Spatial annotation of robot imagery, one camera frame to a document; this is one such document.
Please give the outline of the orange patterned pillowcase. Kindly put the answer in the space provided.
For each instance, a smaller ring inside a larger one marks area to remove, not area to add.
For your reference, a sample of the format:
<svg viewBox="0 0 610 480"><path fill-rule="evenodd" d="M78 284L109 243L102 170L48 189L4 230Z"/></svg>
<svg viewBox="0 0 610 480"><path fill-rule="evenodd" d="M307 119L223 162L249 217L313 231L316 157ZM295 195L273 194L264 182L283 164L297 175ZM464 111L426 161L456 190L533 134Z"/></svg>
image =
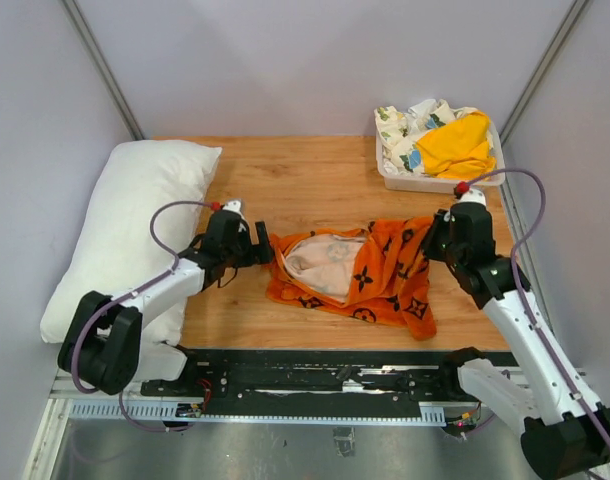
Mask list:
<svg viewBox="0 0 610 480"><path fill-rule="evenodd" d="M437 332L429 304L429 217L377 219L363 229L270 236L275 259L266 296L374 324L405 327L424 341Z"/></svg>

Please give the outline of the white pillow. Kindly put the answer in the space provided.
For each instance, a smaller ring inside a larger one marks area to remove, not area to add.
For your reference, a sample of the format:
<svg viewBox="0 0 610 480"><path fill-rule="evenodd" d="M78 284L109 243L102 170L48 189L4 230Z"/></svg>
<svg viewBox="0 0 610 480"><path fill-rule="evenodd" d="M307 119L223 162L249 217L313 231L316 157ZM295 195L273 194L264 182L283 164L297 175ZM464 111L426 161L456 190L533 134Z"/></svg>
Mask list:
<svg viewBox="0 0 610 480"><path fill-rule="evenodd" d="M70 265L40 322L46 343L64 340L81 298L121 294L172 263L194 237L222 150L184 140L114 148L94 187Z"/></svg>

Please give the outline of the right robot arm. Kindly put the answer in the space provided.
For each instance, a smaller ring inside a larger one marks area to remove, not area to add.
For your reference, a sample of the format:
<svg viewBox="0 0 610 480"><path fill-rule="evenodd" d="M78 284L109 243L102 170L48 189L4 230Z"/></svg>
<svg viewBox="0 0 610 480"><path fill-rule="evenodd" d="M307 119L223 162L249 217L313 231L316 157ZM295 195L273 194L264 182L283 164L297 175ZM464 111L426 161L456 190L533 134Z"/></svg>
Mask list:
<svg viewBox="0 0 610 480"><path fill-rule="evenodd" d="M514 257L496 251L492 217L482 202L460 199L438 211L422 242L510 347L527 385L520 387L474 348L451 355L438 375L451 400L481 401L518 437L541 479L561 479L610 463L610 407L574 368L542 319Z"/></svg>

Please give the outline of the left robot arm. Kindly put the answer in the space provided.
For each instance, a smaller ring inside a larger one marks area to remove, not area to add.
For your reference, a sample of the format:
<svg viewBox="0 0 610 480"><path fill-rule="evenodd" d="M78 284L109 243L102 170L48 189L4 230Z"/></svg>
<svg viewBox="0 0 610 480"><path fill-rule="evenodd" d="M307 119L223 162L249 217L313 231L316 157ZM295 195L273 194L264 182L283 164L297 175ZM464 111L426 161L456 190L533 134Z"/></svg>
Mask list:
<svg viewBox="0 0 610 480"><path fill-rule="evenodd" d="M192 393L199 371L187 363L187 354L166 342L146 344L143 331L179 302L220 286L228 269L271 263L265 223L256 222L255 229L253 240L243 215L223 207L212 213L204 233L173 254L171 267L153 279L119 296L85 294L62 343L59 368L71 374L84 394L116 395L134 381L164 381L177 395Z"/></svg>

